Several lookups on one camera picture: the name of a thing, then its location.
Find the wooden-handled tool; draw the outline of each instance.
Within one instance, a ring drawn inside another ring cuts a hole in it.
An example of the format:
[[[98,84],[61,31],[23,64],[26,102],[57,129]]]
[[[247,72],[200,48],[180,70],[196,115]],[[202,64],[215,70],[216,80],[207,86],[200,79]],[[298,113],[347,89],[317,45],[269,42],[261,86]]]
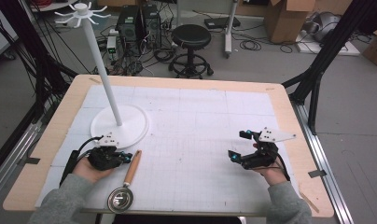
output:
[[[138,167],[141,156],[142,150],[137,150],[135,155],[133,155],[133,160],[131,161],[130,168],[128,168],[128,172],[125,175],[123,187],[130,186],[131,182],[133,181],[133,176],[135,175],[136,168]]]
[[[128,187],[133,181],[133,176],[135,175],[141,156],[142,150],[137,150],[131,161],[130,168],[128,168],[128,172],[125,175],[124,185],[121,188],[113,190],[107,199],[107,206],[110,211],[116,214],[123,213],[133,203],[133,192]]]

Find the concrete floor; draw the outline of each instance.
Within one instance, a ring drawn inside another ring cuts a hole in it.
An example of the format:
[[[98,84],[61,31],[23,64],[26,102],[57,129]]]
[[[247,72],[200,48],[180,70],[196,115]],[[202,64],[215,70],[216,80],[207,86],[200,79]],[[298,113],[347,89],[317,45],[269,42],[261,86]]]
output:
[[[187,23],[202,24],[204,16],[187,19]],[[259,20],[241,18],[244,29],[261,24]],[[95,33],[114,24],[110,18],[99,26]],[[255,37],[264,37],[263,27],[244,31]],[[90,69],[94,67],[87,41],[81,29],[63,30],[61,36],[78,58]],[[215,74],[205,79],[248,82],[282,83],[304,72],[315,55],[298,53],[291,46],[291,53],[284,53],[280,46],[261,43],[260,51],[241,49],[241,41],[233,40],[233,53],[225,58],[223,33],[213,33],[211,44],[199,51],[211,65]],[[56,41],[66,66],[86,74],[87,72]],[[360,41],[353,44],[360,52],[367,46]],[[167,64],[157,63],[144,70],[140,76],[175,77]],[[23,72],[21,62],[0,60],[0,147],[7,140],[18,122],[34,101],[29,79]],[[322,79],[316,130],[328,157],[342,195],[355,223],[377,223],[377,66],[363,56],[337,56]],[[23,223],[31,213],[8,212],[2,203],[20,172],[14,174],[0,193],[0,223]],[[82,223],[94,222],[94,215],[82,214]],[[250,217],[248,223],[265,223],[264,218]],[[338,223],[336,217],[315,218],[314,223]]]

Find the black stool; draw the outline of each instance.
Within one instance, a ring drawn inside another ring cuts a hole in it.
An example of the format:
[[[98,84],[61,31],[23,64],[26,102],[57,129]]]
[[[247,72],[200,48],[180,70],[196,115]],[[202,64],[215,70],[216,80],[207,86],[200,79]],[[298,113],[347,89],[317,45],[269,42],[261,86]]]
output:
[[[200,77],[202,79],[201,74],[205,70],[208,76],[214,74],[211,65],[200,55],[194,54],[194,50],[203,49],[211,42],[211,34],[208,30],[200,25],[181,25],[172,31],[172,40],[176,45],[188,50],[187,54],[177,55],[169,64],[169,71],[175,71],[176,77]],[[178,61],[178,59],[186,56],[186,62]]]

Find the round metal object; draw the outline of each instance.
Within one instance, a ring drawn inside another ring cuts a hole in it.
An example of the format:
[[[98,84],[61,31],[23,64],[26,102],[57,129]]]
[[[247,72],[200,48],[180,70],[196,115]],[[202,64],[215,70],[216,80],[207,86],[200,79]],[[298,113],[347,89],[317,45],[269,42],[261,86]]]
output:
[[[127,188],[113,190],[107,199],[107,206],[110,211],[121,214],[126,211],[133,203],[133,192]]]

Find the wooden table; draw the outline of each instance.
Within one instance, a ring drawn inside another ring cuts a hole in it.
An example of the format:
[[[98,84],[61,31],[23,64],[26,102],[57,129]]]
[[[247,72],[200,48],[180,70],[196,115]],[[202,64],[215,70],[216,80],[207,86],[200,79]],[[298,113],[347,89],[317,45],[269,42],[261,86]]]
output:
[[[288,100],[280,84],[232,82],[156,77],[109,77],[111,85],[175,88],[194,90],[248,91],[268,93],[281,130],[295,133],[297,138],[285,141],[285,147],[298,181],[300,196],[310,205],[314,217],[332,217],[334,210],[320,177],[310,178],[316,170],[313,157]],[[80,75],[75,78],[60,106],[35,147],[31,157],[39,164],[26,164],[3,204],[10,211],[34,211],[35,202],[46,180],[49,167],[61,147],[77,111],[91,85],[101,85],[98,76]]]

